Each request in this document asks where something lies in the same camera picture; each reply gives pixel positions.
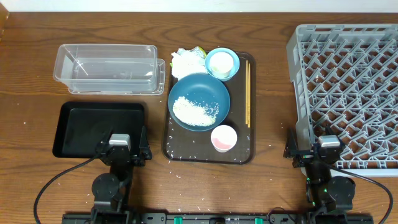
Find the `white rice pile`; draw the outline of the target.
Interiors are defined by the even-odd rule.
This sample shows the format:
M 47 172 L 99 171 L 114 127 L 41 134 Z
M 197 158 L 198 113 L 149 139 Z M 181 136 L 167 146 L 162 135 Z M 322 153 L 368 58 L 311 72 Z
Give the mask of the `white rice pile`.
M 216 122 L 219 107 L 214 103 L 201 105 L 196 101 L 190 101 L 184 96 L 179 96 L 173 106 L 174 115 L 182 123 L 189 126 L 211 126 Z

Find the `pink cup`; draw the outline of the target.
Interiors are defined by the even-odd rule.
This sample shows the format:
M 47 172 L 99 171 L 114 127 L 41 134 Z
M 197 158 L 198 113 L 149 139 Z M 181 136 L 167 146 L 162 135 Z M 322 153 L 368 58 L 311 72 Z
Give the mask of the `pink cup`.
M 211 143 L 218 152 L 227 152 L 237 143 L 237 132 L 228 125 L 217 126 L 211 132 Z

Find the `dark blue plate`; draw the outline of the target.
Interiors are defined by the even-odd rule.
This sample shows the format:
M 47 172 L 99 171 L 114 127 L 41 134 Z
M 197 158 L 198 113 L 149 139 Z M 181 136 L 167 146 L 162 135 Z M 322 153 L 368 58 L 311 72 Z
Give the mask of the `dark blue plate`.
M 216 116 L 215 124 L 211 126 L 189 126 L 182 123 L 174 115 L 172 106 L 175 100 L 184 96 L 190 101 L 196 101 L 197 103 L 204 105 L 205 103 L 214 103 L 219 107 L 219 113 Z M 231 99 L 226 86 L 218 79 L 204 74 L 197 73 L 189 75 L 179 80 L 171 89 L 168 98 L 168 108 L 171 117 L 183 128 L 190 131 L 207 131 L 215 128 L 221 124 L 229 113 L 231 106 Z

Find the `cream white cup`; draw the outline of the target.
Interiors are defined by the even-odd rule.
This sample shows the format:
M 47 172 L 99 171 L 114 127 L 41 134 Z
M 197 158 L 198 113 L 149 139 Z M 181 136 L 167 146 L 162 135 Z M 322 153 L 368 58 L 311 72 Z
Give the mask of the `cream white cup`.
M 229 53 L 217 52 L 210 58 L 210 68 L 214 76 L 226 78 L 231 73 L 234 60 Z

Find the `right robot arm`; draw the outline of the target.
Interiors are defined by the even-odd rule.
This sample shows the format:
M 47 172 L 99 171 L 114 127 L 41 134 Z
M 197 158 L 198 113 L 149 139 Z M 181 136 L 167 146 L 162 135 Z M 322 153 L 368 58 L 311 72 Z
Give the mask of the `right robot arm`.
M 284 157 L 293 159 L 294 168 L 305 169 L 306 197 L 314 206 L 313 210 L 298 215 L 295 223 L 349 223 L 346 212 L 353 209 L 355 182 L 331 174 L 343 146 L 343 141 L 328 128 L 318 142 L 307 150 L 300 150 L 294 132 L 289 130 Z

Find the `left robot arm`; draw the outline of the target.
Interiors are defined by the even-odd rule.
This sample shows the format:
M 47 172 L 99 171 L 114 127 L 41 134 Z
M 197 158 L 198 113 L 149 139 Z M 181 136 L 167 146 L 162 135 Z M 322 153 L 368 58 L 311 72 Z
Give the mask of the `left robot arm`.
M 87 223 L 137 223 L 139 215 L 127 205 L 132 186 L 133 168 L 143 167 L 152 159 L 147 129 L 142 127 L 138 146 L 128 134 L 108 133 L 95 148 L 96 158 L 110 167 L 93 181 L 94 206 Z

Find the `black waste tray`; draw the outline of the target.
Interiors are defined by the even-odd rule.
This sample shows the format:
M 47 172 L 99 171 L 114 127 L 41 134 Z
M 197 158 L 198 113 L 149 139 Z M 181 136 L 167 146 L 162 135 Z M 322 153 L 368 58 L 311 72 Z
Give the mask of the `black waste tray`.
M 66 102 L 60 110 L 53 155 L 89 159 L 110 134 L 128 134 L 131 153 L 137 152 L 144 121 L 144 107 L 139 103 Z

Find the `grey dishwasher rack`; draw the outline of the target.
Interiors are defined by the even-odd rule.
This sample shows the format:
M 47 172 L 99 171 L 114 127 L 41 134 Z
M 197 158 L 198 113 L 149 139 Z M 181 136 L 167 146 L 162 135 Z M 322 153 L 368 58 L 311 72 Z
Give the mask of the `grey dishwasher rack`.
M 297 146 L 330 128 L 344 142 L 336 174 L 397 176 L 397 25 L 302 24 L 287 44 Z

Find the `crumpled white paper napkin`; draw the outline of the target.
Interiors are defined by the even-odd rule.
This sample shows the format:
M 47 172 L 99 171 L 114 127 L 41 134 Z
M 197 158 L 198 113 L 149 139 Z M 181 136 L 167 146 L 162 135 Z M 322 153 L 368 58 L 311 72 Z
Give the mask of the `crumpled white paper napkin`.
M 179 48 L 176 52 L 171 53 L 171 56 L 171 74 L 177 80 L 194 73 L 207 73 L 205 67 L 207 54 L 199 46 L 191 50 Z

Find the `clear plastic bin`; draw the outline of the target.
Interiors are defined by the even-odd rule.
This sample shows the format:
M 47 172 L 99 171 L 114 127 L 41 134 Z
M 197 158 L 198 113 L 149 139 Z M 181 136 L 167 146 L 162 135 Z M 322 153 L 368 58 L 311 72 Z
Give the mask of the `clear plastic bin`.
M 154 45 L 63 44 L 53 79 L 76 95 L 161 95 L 165 69 Z

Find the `light blue bowl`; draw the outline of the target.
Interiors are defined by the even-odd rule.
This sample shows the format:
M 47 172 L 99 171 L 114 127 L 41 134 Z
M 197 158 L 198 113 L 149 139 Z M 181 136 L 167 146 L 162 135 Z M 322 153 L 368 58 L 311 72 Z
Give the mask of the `light blue bowl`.
M 211 72 L 211 68 L 210 68 L 210 58 L 211 58 L 215 53 L 217 53 L 217 52 L 226 52 L 226 53 L 229 53 L 229 54 L 232 56 L 233 60 L 234 60 L 234 65 L 233 65 L 233 68 L 232 68 L 232 70 L 231 70 L 231 73 L 230 73 L 229 76 L 226 77 L 226 78 L 218 78 L 218 77 L 214 76 L 214 75 L 212 74 L 212 72 Z M 210 51 L 210 52 L 207 54 L 206 59 L 205 59 L 205 68 L 206 68 L 206 71 L 207 71 L 211 76 L 213 76 L 213 77 L 215 77 L 215 78 L 221 80 L 222 82 L 226 82 L 226 81 L 232 79 L 233 76 L 238 72 L 239 67 L 240 67 L 240 61 L 239 61 L 238 55 L 237 55 L 234 51 L 232 51 L 231 49 L 227 49 L 227 48 L 222 48 L 222 47 L 220 47 L 220 48 L 213 49 L 212 51 Z

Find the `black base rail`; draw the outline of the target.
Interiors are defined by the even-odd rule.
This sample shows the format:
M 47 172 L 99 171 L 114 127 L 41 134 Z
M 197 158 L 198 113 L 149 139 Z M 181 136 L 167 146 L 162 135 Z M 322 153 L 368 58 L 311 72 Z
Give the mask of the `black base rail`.
M 297 223 L 296 216 L 286 214 L 271 214 L 265 216 L 254 215 L 166 215 L 164 213 L 143 213 L 129 217 L 117 215 L 116 217 L 92 217 L 90 214 L 65 214 L 62 224 L 90 224 L 90 223 L 133 223 L 133 224 L 289 224 Z

